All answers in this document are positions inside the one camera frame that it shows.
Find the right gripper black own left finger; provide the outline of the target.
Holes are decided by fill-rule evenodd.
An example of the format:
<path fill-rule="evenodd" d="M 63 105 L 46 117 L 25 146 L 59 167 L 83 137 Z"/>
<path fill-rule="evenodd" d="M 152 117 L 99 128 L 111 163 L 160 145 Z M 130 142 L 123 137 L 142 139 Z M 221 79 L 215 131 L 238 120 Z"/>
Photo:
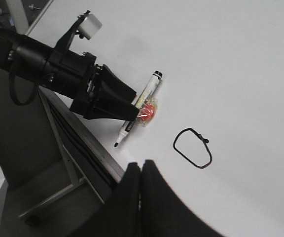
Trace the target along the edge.
<path fill-rule="evenodd" d="M 71 237 L 136 237 L 139 220 L 141 170 L 137 163 L 127 169 L 105 203 L 73 231 Z"/>

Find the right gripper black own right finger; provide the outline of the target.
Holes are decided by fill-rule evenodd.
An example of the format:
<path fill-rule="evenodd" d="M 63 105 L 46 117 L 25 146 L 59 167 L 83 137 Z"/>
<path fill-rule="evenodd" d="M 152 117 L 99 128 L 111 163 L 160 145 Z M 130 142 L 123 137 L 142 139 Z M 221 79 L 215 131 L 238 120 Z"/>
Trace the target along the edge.
<path fill-rule="evenodd" d="M 220 237 L 174 193 L 152 160 L 141 173 L 141 222 L 145 237 Z"/>

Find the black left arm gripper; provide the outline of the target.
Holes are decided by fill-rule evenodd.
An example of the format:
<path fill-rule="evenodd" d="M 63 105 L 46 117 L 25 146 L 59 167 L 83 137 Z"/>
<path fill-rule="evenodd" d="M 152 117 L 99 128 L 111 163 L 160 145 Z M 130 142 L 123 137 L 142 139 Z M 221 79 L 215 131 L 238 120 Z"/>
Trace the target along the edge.
<path fill-rule="evenodd" d="M 70 110 L 85 119 L 134 120 L 139 110 L 130 102 L 135 99 L 136 91 L 105 64 L 101 72 L 103 82 L 129 103 L 103 98 L 95 102 L 99 74 L 95 61 L 96 56 L 88 52 L 79 55 L 72 51 L 64 54 L 53 51 L 43 68 L 41 86 L 71 98 Z"/>

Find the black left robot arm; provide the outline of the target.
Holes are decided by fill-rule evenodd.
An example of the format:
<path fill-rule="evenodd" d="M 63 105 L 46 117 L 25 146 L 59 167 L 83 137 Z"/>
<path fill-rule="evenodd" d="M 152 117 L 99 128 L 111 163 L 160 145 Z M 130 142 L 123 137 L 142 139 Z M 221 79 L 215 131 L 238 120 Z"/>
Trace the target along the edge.
<path fill-rule="evenodd" d="M 90 11 L 78 16 L 68 31 L 49 47 L 7 29 L 0 22 L 0 68 L 9 73 L 9 95 L 18 105 L 31 103 L 39 86 L 72 99 L 70 110 L 85 119 L 133 120 L 136 92 L 96 57 L 70 50 L 75 36 L 90 39 L 101 22 Z"/>

